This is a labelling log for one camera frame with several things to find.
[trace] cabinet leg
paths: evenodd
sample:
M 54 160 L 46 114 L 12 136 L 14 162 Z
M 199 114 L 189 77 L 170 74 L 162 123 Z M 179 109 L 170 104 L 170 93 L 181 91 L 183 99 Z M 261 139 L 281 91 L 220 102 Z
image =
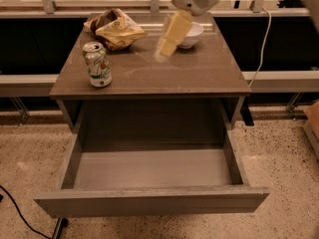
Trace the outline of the cabinet leg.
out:
M 295 94 L 286 107 L 286 110 L 291 115 L 292 120 L 296 120 L 294 110 L 298 106 L 298 103 L 299 103 L 300 99 L 302 98 L 302 95 L 303 95 L 303 93 Z
M 250 110 L 249 110 L 247 99 L 244 99 L 240 113 L 241 113 L 242 119 L 244 120 L 246 125 L 250 125 L 250 126 L 254 125 L 253 118 L 252 118 L 252 115 L 251 115 Z
M 66 227 L 68 225 L 68 220 L 67 219 L 58 219 L 56 227 L 54 229 L 53 232 L 53 236 L 52 239 L 59 239 L 61 234 L 62 234 L 62 230 L 64 227 Z
M 25 124 L 29 117 L 29 111 L 27 110 L 23 102 L 20 100 L 20 98 L 10 98 L 10 100 L 21 116 L 19 125 Z

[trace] speckled floor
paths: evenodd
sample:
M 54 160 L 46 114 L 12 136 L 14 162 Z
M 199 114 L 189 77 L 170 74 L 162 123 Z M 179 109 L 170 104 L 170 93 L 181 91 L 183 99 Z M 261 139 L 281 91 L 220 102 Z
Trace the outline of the speckled floor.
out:
M 270 190 L 254 213 L 72 218 L 62 238 L 319 238 L 319 163 L 302 128 L 305 120 L 273 115 L 254 114 L 255 126 L 238 121 L 234 130 L 250 184 Z M 0 184 L 35 229 L 52 235 L 56 220 L 32 199 L 55 188 L 71 134 L 59 114 L 33 115 L 23 126 L 16 121 L 0 114 Z M 41 238 L 7 196 L 0 214 L 0 238 Z

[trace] aluminum can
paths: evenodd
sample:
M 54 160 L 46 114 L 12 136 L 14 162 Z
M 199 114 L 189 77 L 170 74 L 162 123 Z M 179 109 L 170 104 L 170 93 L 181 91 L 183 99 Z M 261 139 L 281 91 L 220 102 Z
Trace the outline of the aluminum can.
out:
M 83 57 L 88 65 L 90 82 L 94 87 L 105 87 L 111 80 L 111 70 L 106 49 L 99 42 L 83 46 Z

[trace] white cable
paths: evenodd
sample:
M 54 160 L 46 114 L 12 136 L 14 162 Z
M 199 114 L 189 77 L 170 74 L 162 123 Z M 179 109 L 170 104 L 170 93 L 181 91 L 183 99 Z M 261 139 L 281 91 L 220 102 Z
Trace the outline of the white cable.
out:
M 267 9 L 262 9 L 264 10 L 268 16 L 269 16 L 269 21 L 268 21 L 268 27 L 267 27 L 267 31 L 266 31 L 266 34 L 263 38 L 263 42 L 262 42 L 262 47 L 261 47 L 261 53 L 260 53 L 260 64 L 259 64 L 259 67 L 258 69 L 256 70 L 255 74 L 253 75 L 252 79 L 251 79 L 251 82 L 249 83 L 249 86 L 251 87 L 252 83 L 254 82 L 254 80 L 256 79 L 261 67 L 262 67 L 262 64 L 263 64 L 263 55 L 264 55 L 264 49 L 265 49 L 265 45 L 266 45 L 266 41 L 267 41 L 267 37 L 268 37 L 268 34 L 269 34 L 269 30 L 270 30 L 270 26 L 271 26 L 271 14 L 270 12 L 267 10 Z

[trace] gray cabinet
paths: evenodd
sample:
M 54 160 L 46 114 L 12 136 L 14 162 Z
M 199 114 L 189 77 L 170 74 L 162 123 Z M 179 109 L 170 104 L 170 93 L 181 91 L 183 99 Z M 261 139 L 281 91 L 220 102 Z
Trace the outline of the gray cabinet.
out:
M 231 128 L 250 88 L 212 17 L 198 44 L 166 63 L 153 58 L 163 16 L 130 15 L 148 31 L 109 54 L 112 83 L 95 89 L 83 30 L 51 96 L 73 133 L 59 187 L 35 201 L 52 217 L 254 211 Z

